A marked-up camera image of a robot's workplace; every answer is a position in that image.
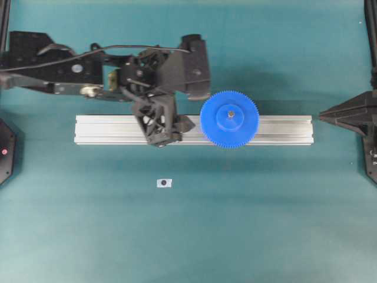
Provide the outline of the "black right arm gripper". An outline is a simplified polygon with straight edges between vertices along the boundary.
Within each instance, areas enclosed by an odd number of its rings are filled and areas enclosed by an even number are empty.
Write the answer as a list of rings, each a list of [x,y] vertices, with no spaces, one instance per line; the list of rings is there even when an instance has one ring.
[[[340,114],[345,111],[359,110],[367,107],[371,115],[370,123],[351,124],[328,118],[331,114]],[[366,91],[350,100],[333,106],[319,114],[320,120],[338,126],[363,136],[363,151],[365,157],[366,174],[376,183],[376,90]]]

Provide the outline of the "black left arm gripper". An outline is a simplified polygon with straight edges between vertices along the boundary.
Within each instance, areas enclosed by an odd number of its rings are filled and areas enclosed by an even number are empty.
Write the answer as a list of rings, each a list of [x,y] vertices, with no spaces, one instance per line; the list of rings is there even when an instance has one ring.
[[[194,128],[188,116],[177,115],[174,96],[138,98],[132,111],[147,144],[151,146],[164,147],[180,142],[181,135]]]

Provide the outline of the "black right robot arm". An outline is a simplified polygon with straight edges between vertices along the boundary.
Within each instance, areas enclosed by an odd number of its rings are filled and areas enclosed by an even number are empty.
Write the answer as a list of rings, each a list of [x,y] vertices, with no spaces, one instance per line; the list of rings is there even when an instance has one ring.
[[[372,89],[321,112],[319,118],[362,137],[365,171],[376,182],[376,1],[365,1],[364,13],[372,63]]]

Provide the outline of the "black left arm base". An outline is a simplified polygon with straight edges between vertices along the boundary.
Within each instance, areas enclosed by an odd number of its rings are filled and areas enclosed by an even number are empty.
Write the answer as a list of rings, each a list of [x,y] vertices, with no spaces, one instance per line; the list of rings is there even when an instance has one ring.
[[[12,176],[16,134],[3,119],[1,119],[0,127],[0,182],[3,185]]]

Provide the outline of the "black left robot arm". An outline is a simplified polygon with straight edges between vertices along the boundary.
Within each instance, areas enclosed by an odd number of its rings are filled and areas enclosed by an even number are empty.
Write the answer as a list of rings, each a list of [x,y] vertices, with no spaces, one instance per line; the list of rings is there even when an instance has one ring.
[[[1,54],[1,88],[22,87],[56,95],[132,104],[149,145],[180,142],[195,124],[177,114],[173,91],[157,85],[157,71],[171,55],[185,51],[142,45],[137,55],[112,55],[97,43],[77,54],[41,32],[12,31]]]

